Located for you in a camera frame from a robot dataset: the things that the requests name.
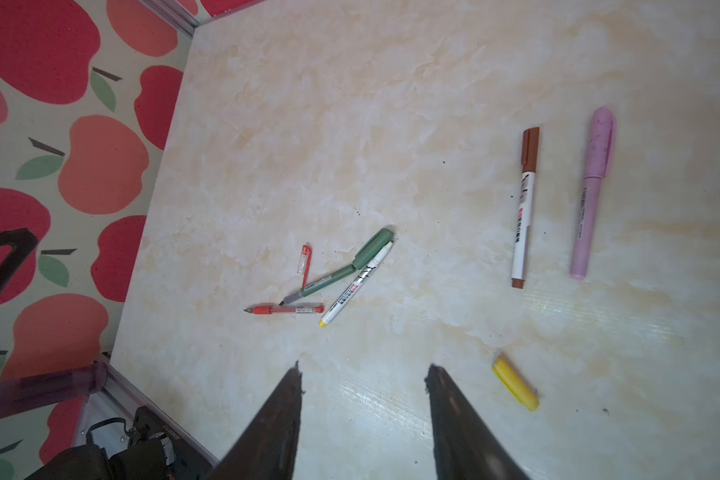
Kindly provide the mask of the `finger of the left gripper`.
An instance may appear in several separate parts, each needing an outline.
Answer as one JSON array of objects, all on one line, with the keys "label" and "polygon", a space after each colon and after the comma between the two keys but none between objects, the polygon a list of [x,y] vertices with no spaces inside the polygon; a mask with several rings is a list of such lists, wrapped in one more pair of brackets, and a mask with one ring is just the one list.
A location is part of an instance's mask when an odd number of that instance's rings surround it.
[{"label": "finger of the left gripper", "polygon": [[38,238],[28,228],[0,232],[0,247],[10,248],[10,252],[0,262],[0,294],[38,243]]}]

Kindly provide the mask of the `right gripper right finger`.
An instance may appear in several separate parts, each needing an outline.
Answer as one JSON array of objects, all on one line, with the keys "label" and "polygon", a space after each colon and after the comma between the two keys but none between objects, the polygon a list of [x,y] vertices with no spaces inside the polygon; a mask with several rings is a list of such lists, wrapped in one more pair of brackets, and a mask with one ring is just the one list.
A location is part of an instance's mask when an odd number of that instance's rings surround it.
[{"label": "right gripper right finger", "polygon": [[425,384],[439,479],[528,479],[445,368],[432,364]]}]

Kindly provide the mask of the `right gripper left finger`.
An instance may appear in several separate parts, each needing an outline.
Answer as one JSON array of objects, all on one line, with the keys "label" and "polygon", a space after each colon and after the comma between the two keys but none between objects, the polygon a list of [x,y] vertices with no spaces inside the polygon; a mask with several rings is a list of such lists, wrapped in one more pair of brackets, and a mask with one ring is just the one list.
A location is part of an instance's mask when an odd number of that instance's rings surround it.
[{"label": "right gripper left finger", "polygon": [[294,365],[207,477],[291,479],[298,450],[302,399],[302,374]]}]

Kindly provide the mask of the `yellow pen cap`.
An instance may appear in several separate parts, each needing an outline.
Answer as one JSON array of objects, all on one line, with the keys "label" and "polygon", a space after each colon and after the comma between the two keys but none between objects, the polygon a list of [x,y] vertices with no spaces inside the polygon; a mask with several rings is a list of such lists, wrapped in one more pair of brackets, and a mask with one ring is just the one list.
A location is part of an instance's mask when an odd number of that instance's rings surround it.
[{"label": "yellow pen cap", "polygon": [[513,397],[526,409],[534,412],[539,408],[540,402],[534,391],[502,356],[496,359],[492,371]]}]

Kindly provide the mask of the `pink fountain pen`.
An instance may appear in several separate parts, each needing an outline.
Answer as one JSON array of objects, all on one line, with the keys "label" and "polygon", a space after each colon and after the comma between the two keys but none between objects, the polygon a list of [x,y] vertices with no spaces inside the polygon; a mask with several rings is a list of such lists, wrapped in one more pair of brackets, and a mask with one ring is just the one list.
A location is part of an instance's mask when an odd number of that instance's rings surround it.
[{"label": "pink fountain pen", "polygon": [[569,270],[570,277],[576,280],[583,280],[587,275],[602,182],[602,176],[588,176],[583,181],[576,238]]}]

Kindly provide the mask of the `white pen brown end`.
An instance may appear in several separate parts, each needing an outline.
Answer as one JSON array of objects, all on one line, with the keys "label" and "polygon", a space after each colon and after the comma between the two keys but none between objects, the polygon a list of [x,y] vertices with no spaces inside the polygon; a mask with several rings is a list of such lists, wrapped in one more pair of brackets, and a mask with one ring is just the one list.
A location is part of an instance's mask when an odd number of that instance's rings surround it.
[{"label": "white pen brown end", "polygon": [[525,263],[528,249],[529,229],[532,222],[535,173],[524,172],[521,177],[520,204],[514,243],[511,269],[513,288],[523,289],[525,283]]}]

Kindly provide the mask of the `brown pen cap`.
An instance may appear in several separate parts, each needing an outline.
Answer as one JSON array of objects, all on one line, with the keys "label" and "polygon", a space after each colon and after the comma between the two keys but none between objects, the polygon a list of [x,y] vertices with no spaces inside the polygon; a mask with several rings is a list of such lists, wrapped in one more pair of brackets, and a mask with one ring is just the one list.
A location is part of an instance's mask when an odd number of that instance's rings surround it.
[{"label": "brown pen cap", "polygon": [[521,165],[523,173],[535,173],[537,171],[539,141],[539,127],[532,127],[523,132],[521,151]]}]

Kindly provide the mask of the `pink pen cap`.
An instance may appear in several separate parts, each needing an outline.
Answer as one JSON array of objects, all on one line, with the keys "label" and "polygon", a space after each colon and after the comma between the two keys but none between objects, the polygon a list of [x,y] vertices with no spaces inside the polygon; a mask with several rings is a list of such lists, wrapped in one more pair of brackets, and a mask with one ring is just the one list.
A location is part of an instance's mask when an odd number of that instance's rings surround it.
[{"label": "pink pen cap", "polygon": [[601,107],[593,112],[585,155],[585,178],[603,179],[609,173],[615,128],[616,119],[609,108]]}]

